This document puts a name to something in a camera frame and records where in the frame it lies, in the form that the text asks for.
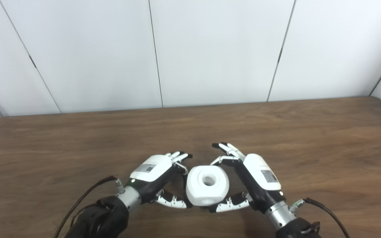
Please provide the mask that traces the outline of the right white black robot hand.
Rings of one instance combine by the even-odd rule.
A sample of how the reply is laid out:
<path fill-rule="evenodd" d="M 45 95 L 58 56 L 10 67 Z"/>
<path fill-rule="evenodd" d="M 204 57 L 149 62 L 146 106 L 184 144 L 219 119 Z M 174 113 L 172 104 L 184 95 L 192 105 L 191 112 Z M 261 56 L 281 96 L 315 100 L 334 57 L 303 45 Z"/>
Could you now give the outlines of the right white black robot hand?
<path fill-rule="evenodd" d="M 226 165 L 234 168 L 246 191 L 236 193 L 208 207 L 211 213 L 220 213 L 251 207 L 263 214 L 271 211 L 271 207 L 286 198 L 281 192 L 281 184 L 266 161 L 257 154 L 243 154 L 230 143 L 213 143 L 225 153 L 216 158 L 211 165 Z"/>

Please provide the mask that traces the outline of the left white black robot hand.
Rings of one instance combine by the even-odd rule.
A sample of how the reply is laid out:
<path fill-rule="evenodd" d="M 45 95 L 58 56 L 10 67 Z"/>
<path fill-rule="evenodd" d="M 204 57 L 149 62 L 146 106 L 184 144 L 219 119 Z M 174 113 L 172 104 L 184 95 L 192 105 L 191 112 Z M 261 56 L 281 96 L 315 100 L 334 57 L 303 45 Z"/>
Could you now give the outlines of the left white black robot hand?
<path fill-rule="evenodd" d="M 189 170 L 182 162 L 188 158 L 192 158 L 192 154 L 183 151 L 153 155 L 131 173 L 126 188 L 136 191 L 141 205 L 157 202 L 177 209 L 192 208 L 186 197 L 176 196 L 164 188 L 175 175 L 182 175 L 183 187 L 186 188 Z"/>

